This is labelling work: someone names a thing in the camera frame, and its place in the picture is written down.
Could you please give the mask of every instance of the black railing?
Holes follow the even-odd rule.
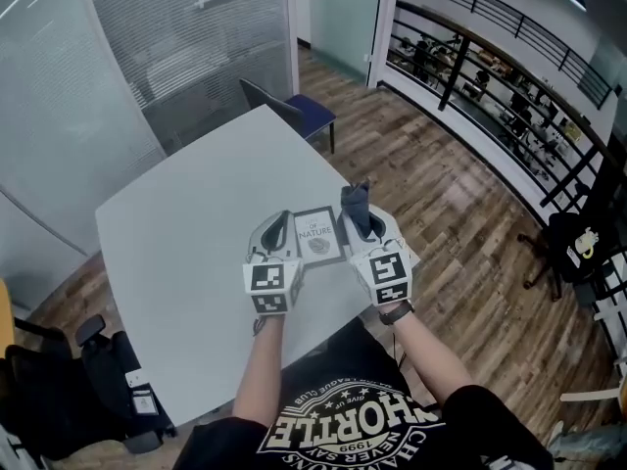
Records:
[[[597,108],[607,99],[611,87],[594,68],[546,28],[507,3],[501,0],[450,1],[502,27],[542,54],[575,82]]]
[[[479,6],[477,0],[467,4]],[[613,194],[599,206],[599,195],[604,193],[596,187],[602,165],[609,169],[614,189],[627,190],[627,177],[585,119],[550,86],[484,38],[410,3],[398,1],[397,9],[419,16],[421,20],[414,20],[419,25],[429,21],[430,32],[395,19],[388,67],[438,97],[440,111],[453,108],[499,145],[538,186],[544,197],[541,207],[552,204],[558,212],[610,208],[627,231],[624,204]],[[582,206],[584,195],[588,199]],[[625,251],[619,242],[615,252],[622,253],[627,267]],[[604,279],[597,296],[618,305],[620,294],[627,301],[627,282],[614,262],[610,265],[618,286],[609,287]],[[627,325],[619,317],[627,337]]]

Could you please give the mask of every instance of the white wall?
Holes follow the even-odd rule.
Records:
[[[312,41],[310,0],[296,0],[296,33],[301,40]]]
[[[578,89],[576,83],[558,71],[553,63],[522,40],[514,38],[511,33],[497,24],[477,14],[470,14],[467,9],[449,0],[406,1],[448,16],[453,21],[485,37],[506,51],[537,76],[546,78],[549,84],[571,106],[591,121],[591,126],[599,136],[604,141],[608,140],[615,113],[615,99],[612,102],[612,97],[615,98],[613,94],[610,94],[602,109],[598,110]],[[589,61],[593,57],[599,43],[600,31],[585,14],[577,10],[567,0],[503,1],[558,36],[584,60]],[[407,18],[413,20],[410,21],[411,23],[415,21],[416,27],[420,27],[420,21],[416,17],[412,17],[410,13],[402,12],[402,20],[405,21]]]

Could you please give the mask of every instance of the door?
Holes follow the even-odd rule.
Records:
[[[366,83],[379,0],[310,0],[312,50],[336,70]]]

